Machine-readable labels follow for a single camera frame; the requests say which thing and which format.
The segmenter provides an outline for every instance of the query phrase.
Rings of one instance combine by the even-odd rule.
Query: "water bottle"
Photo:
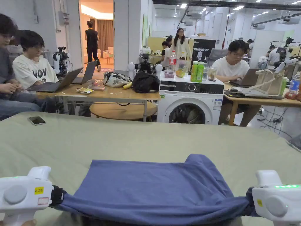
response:
[[[169,57],[169,70],[176,70],[176,65],[177,65],[177,56],[175,54],[175,50],[172,51],[170,57]]]
[[[207,80],[208,68],[207,63],[204,63],[203,82]]]
[[[299,85],[300,85],[300,71],[297,72],[297,74],[295,74],[292,77],[292,80],[290,81],[289,92],[293,94],[298,94]]]

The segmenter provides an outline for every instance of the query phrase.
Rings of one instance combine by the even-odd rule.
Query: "washing machine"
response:
[[[157,122],[218,124],[224,95],[220,80],[197,83],[189,75],[165,78],[161,72],[159,93]]]

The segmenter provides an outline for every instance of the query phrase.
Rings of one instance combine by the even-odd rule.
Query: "person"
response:
[[[15,79],[6,46],[17,32],[12,19],[0,14],[0,120],[25,111],[55,113],[56,104],[51,98],[39,99],[34,94],[22,93],[22,85]]]
[[[43,38],[34,31],[26,31],[20,37],[20,44],[23,54],[13,61],[13,70],[16,79],[24,89],[32,85],[40,85],[45,82],[55,83],[58,78],[48,60],[41,56],[45,47]],[[79,108],[79,115],[90,117],[90,104],[82,103]],[[75,114],[75,106],[68,104],[69,114]]]
[[[171,47],[172,44],[172,35],[170,35],[167,39],[166,39],[167,43],[168,43],[168,47]]]
[[[184,52],[185,55],[188,54],[188,58],[192,59],[192,54],[191,54],[191,50],[189,47],[189,43],[188,43],[188,40],[185,39],[185,34],[184,34],[183,28],[179,28],[177,30],[177,34],[176,34],[175,39],[173,40],[173,43],[169,50],[169,55],[171,55],[173,50],[175,50],[175,54],[178,59],[181,57],[182,52]]]
[[[268,69],[274,69],[274,63],[280,60],[280,54],[277,53],[277,46],[271,45],[270,46],[270,53],[267,52],[268,57]]]
[[[97,56],[99,36],[97,31],[93,30],[93,23],[87,21],[88,30],[85,30],[85,40],[87,41],[87,54],[88,62],[92,62],[92,55],[95,61],[97,61],[97,71],[101,70],[101,65]]]
[[[162,42],[162,58],[160,60],[160,64],[162,65],[163,67],[163,71],[165,70],[165,67],[168,66],[168,63],[169,63],[169,47],[168,47],[168,42],[164,41]]]
[[[243,40],[235,40],[230,43],[228,55],[218,59],[212,65],[216,69],[216,78],[222,82],[242,79],[249,70],[249,65],[243,59],[248,46]],[[233,102],[224,97],[219,117],[219,125],[224,122],[231,113]],[[260,105],[238,105],[237,113],[244,112],[240,126],[246,127],[257,114]]]

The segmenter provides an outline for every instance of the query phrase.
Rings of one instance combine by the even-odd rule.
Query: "woman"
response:
[[[173,40],[173,43],[169,50],[169,55],[172,54],[172,51],[175,50],[175,54],[177,56],[177,59],[181,57],[181,53],[184,52],[185,56],[187,55],[187,58],[192,59],[191,50],[188,44],[188,39],[185,39],[184,30],[183,28],[179,28],[177,30],[177,34],[175,36],[175,39]]]

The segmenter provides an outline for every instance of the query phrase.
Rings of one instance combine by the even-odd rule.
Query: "person standing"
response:
[[[185,38],[183,28],[179,28],[177,30],[177,34],[176,34],[175,39],[173,40],[173,43],[169,50],[169,55],[172,53],[173,50],[175,50],[175,54],[178,59],[180,58],[182,52],[184,52],[185,54],[188,54],[187,57],[189,59],[192,59],[192,54],[191,54],[191,50],[189,47],[189,43],[188,43],[188,40]]]
[[[92,62],[92,55],[95,61],[97,61],[97,71],[101,70],[101,65],[97,56],[99,36],[97,31],[93,30],[93,23],[87,21],[88,30],[85,30],[85,40],[87,41],[87,54],[88,62]]]

